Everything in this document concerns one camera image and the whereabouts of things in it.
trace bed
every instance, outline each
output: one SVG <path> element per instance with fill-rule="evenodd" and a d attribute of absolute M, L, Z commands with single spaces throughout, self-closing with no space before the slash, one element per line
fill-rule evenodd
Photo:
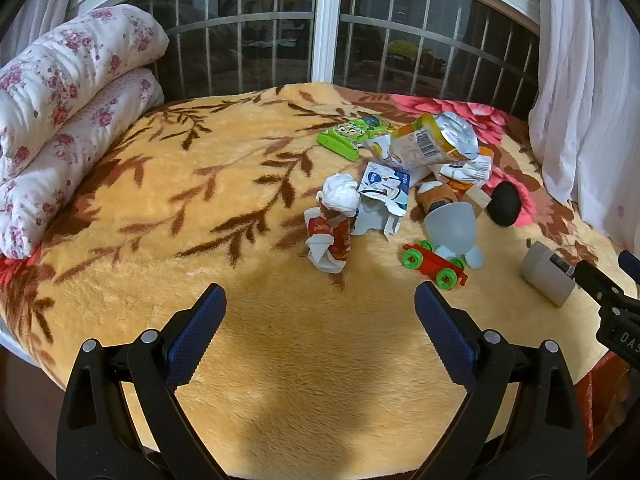
<path fill-rule="evenodd" d="M 547 195 L 526 124 L 487 106 L 324 83 L 173 102 L 144 115 L 85 178 L 40 249 L 2 261 L 0 314 L 64 387 L 85 339 L 130 342 L 218 283 L 225 320 L 177 398 L 229 475 L 372 478 L 415 469 L 464 396 L 415 317 L 423 277 L 400 263 L 402 243 L 424 237 L 415 195 L 399 233 L 389 242 L 380 232 L 355 238 L 336 275 L 306 258 L 303 211 L 326 177 L 359 180 L 368 160 L 362 153 L 350 163 L 316 145 L 316 133 L 363 114 L 400 124 L 443 110 L 472 123 L 494 153 L 494 178 L 516 184 L 524 202 L 511 228 L 479 217 L 484 267 L 447 301 L 510 342 L 554 339 L 574 381 L 585 378 L 580 387 L 593 393 L 590 370 L 606 354 L 594 338 L 597 308 L 581 290 L 558 308 L 527 285 L 518 274 L 526 240 L 573 263 L 588 259 L 630 296 L 636 288 L 618 269 L 619 249 Z M 616 370 L 615 379 L 626 368 Z M 126 392 L 142 442 L 153 447 Z M 507 416 L 502 410 L 494 435 Z M 593 444 L 593 425 L 591 433 Z"/>

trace rolled quilt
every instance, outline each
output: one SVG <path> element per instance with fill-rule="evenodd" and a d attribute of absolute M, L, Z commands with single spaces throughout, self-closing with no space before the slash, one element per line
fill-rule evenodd
<path fill-rule="evenodd" d="M 0 183 L 108 83 L 148 65 L 169 39 L 144 10 L 90 10 L 39 37 L 0 70 Z"/>
<path fill-rule="evenodd" d="M 46 142 L 31 164 L 0 186 L 0 251 L 27 258 L 49 222 L 104 155 L 146 110 L 164 102 L 150 70 L 137 68 L 100 90 Z"/>

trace black clamp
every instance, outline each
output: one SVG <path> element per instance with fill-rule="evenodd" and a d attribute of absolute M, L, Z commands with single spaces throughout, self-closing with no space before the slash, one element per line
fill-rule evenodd
<path fill-rule="evenodd" d="M 467 389 L 452 423 L 412 480 L 584 480 L 584 430 L 574 386 L 554 341 L 538 348 L 482 332 L 430 282 L 415 309 L 451 379 Z M 509 383 L 520 383 L 507 428 L 487 456 L 485 441 Z"/>
<path fill-rule="evenodd" d="M 191 380 L 225 309 L 224 290 L 212 284 L 160 332 L 145 330 L 127 345 L 82 344 L 58 426 L 60 480 L 228 480 L 174 396 Z M 134 384 L 163 464 L 140 444 L 122 382 Z"/>
<path fill-rule="evenodd" d="M 635 256 L 622 251 L 618 265 L 640 285 L 640 261 Z M 600 306 L 596 339 L 640 370 L 640 301 L 626 296 L 621 286 L 587 260 L 575 266 L 574 279 Z"/>

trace gray canister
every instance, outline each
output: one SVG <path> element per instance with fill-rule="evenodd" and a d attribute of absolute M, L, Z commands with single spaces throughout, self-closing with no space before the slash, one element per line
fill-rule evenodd
<path fill-rule="evenodd" d="M 574 290 L 574 271 L 574 266 L 538 241 L 530 247 L 520 266 L 525 281 L 557 306 L 563 306 Z"/>

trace black egg-shaped object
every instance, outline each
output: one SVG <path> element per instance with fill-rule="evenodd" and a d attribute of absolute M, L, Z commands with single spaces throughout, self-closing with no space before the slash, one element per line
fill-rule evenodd
<path fill-rule="evenodd" d="M 502 227 L 513 225 L 522 209 L 518 189 L 507 180 L 498 184 L 486 207 L 489 218 Z"/>

